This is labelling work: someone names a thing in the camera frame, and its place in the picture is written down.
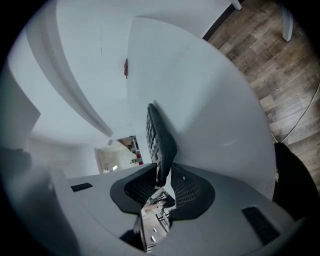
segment wood laminate floor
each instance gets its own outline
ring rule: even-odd
[[[281,8],[270,0],[245,0],[209,39],[243,73],[281,141],[297,123],[320,83],[319,59],[294,21],[292,39],[282,38]],[[320,189],[320,92],[283,141],[308,168]]]

